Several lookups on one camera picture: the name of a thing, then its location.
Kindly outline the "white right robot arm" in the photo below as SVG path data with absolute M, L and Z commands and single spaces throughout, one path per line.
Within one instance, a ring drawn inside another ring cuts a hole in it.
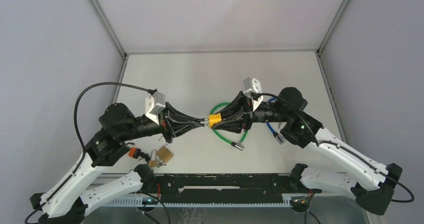
M 355 150 L 332 134 L 323 124 L 304 111 L 307 101 L 295 87 L 286 87 L 264 102 L 265 94 L 240 92 L 222 110 L 209 116 L 209 127 L 241 133 L 253 123 L 283 123 L 280 134 L 289 143 L 314 152 L 341 168 L 340 173 L 318 170 L 307 164 L 296 164 L 289 175 L 289 187 L 295 192 L 331 192 L 346 196 L 364 210 L 385 214 L 393 202 L 402 168 L 385 165 Z

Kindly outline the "green cable lock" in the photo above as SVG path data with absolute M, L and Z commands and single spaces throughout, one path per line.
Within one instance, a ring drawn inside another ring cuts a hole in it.
M 217 104 L 215 107 L 213 107 L 212 108 L 212 110 L 210 111 L 210 115 L 213 115 L 214 114 L 214 112 L 218 109 L 218 108 L 221 108 L 221 107 L 226 107 L 227 105 L 229 105 L 229 103 L 228 102 L 223 102 L 223 103 L 220 103 L 220 104 Z M 221 140 L 223 140 L 224 142 L 226 142 L 227 144 L 230 144 L 232 147 L 234 147 L 234 148 L 236 148 L 236 149 L 238 149 L 238 150 L 240 150 L 240 151 L 243 151 L 244 150 L 244 146 L 243 146 L 243 141 L 246 139 L 246 137 L 247 137 L 247 134 L 248 134 L 248 131 L 244 131 L 243 132 L 243 134 L 242 134 L 242 136 L 241 136 L 241 139 L 238 141 L 238 142 L 233 142 L 233 141 L 230 141 L 229 139 L 227 139 L 225 136 L 223 136 L 222 134 L 220 134 L 217 130 L 213 130 L 213 132 L 221 139 Z

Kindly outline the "yellow tag padlock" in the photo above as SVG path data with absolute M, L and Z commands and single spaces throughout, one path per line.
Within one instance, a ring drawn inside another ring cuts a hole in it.
M 207 119 L 204 119 L 203 125 L 212 129 L 214 125 L 218 124 L 221 121 L 221 113 L 210 114 Z

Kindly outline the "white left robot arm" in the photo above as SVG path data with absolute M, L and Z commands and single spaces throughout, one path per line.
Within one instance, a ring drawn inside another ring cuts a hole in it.
M 113 167 L 126 154 L 134 139 L 161 134 L 169 143 L 195 128 L 204 120 L 181 113 L 166 104 L 153 121 L 147 115 L 135 116 L 126 105 L 110 105 L 100 116 L 101 129 L 84 146 L 82 155 L 70 171 L 52 189 L 31 196 L 35 211 L 41 211 L 40 224 L 79 224 L 102 205 L 134 192 L 149 193 L 157 185 L 147 164 L 137 165 L 123 177 L 97 188 L 90 184 Z

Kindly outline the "blue cable lock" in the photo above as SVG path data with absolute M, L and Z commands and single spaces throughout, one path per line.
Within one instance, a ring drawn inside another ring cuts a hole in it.
M 271 124 L 269 122 L 266 122 L 265 124 L 268 127 L 268 129 L 270 130 L 270 132 L 272 133 L 272 135 L 274 136 L 274 138 L 276 139 L 276 141 L 280 145 L 282 145 L 285 142 L 283 135 L 278 133 L 277 131 L 275 131 L 274 128 L 271 126 Z

